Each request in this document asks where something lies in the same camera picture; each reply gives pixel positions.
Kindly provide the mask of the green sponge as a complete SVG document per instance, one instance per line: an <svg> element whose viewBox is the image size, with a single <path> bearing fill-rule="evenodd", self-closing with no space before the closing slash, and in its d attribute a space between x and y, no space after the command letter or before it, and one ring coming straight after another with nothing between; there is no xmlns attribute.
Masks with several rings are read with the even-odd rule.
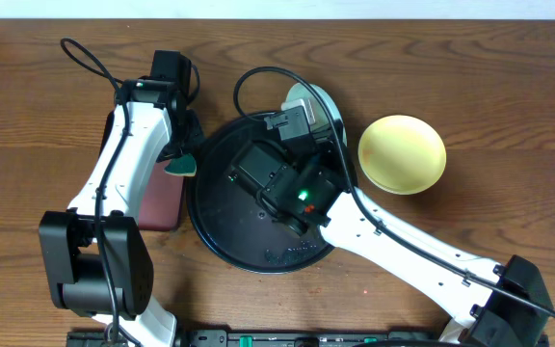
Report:
<svg viewBox="0 0 555 347"><path fill-rule="evenodd" d="M164 172L173 176L195 176L198 165L195 157L190 154L183 154L179 157L171 157L165 167Z"/></svg>

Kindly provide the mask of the yellow plate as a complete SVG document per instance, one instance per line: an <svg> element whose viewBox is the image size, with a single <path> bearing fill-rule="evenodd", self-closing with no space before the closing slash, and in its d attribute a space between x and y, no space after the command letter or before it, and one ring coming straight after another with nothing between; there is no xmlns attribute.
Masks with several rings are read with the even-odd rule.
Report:
<svg viewBox="0 0 555 347"><path fill-rule="evenodd" d="M365 176L396 195L414 195L435 185L447 162L445 145L428 123L412 116L391 115L371 123L357 147Z"/></svg>

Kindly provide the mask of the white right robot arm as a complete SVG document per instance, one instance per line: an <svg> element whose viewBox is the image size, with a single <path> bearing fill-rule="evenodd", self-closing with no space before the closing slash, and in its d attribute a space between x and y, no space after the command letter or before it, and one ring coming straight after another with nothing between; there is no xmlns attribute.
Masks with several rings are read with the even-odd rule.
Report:
<svg viewBox="0 0 555 347"><path fill-rule="evenodd" d="M395 217L317 159L263 159L251 175L257 200L294 232L310 227L408 283L451 317L442 342L534 346L553 307L539 268L514 255L500 264L463 252Z"/></svg>

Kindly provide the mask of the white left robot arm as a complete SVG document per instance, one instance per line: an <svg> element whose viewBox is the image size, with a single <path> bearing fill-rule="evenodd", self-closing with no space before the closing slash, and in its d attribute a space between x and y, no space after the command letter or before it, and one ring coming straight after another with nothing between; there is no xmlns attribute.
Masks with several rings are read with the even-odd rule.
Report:
<svg viewBox="0 0 555 347"><path fill-rule="evenodd" d="M172 346L176 319L152 295L153 265L139 229L156 163L181 155L199 135L196 93L174 77L127 80L107 119L90 178L66 211L47 211L40 247L50 297L106 325L126 346Z"/></svg>

